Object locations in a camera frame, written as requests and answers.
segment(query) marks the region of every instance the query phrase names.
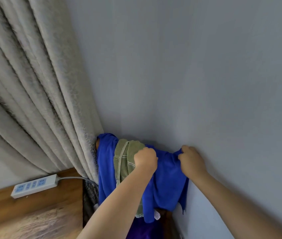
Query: power strip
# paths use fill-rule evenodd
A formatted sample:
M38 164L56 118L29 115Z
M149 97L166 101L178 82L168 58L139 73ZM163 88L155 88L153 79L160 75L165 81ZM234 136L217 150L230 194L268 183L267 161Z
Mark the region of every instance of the power strip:
M11 193L11 197L17 199L26 195L56 187L58 185L58 181L59 177L54 174L47 177L28 181L26 183L15 185Z

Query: power socket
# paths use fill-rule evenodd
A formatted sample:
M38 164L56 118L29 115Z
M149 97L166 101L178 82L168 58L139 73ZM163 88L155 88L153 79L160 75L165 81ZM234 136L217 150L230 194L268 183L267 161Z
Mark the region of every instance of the power socket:
M58 185L59 177L54 174L47 177L35 179L19 185L15 185L11 197L17 199L26 195L47 190Z

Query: forearm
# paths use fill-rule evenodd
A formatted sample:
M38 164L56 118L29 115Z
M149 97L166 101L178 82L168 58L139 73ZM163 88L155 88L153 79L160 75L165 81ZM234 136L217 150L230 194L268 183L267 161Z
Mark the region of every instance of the forearm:
M217 210L235 239L282 238L282 229L208 173L192 181Z
M125 238L152 175L135 168L100 205L77 239Z

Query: gray curtain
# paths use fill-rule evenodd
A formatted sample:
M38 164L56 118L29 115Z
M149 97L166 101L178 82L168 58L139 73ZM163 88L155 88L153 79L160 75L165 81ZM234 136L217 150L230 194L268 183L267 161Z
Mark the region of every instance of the gray curtain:
M64 0L0 0L0 161L98 182L102 133Z

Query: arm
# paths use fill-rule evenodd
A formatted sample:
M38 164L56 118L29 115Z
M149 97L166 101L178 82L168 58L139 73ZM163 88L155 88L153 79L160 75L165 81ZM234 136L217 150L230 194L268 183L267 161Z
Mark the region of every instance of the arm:
M282 229L207 172L195 148L182 146L182 152L182 172L211 202L235 239L282 238Z
M106 198L77 239L123 239L131 227L142 194L158 166L152 148L134 156L136 168Z

